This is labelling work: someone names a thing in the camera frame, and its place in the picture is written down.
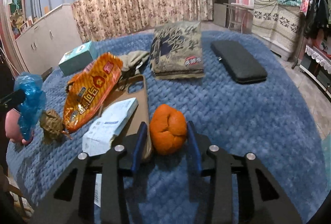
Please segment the person's left hand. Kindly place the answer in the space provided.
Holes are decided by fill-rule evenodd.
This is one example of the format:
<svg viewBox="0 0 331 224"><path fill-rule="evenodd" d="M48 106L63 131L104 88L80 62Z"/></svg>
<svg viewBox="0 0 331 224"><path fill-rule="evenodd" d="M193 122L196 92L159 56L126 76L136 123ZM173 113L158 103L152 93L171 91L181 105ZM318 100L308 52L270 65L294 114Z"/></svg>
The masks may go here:
<svg viewBox="0 0 331 224"><path fill-rule="evenodd" d="M24 146L31 143L34 137L34 131L31 132L31 136L29 140L25 140L20 132L20 127L18 125L18 119L20 117L20 113L11 109L5 118L5 133L6 137L10 139L12 143L23 144Z"/></svg>

